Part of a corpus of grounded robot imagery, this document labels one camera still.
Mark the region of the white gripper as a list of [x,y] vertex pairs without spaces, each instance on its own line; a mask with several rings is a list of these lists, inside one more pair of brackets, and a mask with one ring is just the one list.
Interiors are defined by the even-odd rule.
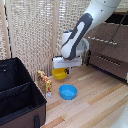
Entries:
[[65,68],[64,72],[69,74],[70,67],[80,66],[82,64],[82,58],[78,57],[73,60],[65,60],[63,57],[54,57],[53,58],[53,67],[57,68]]

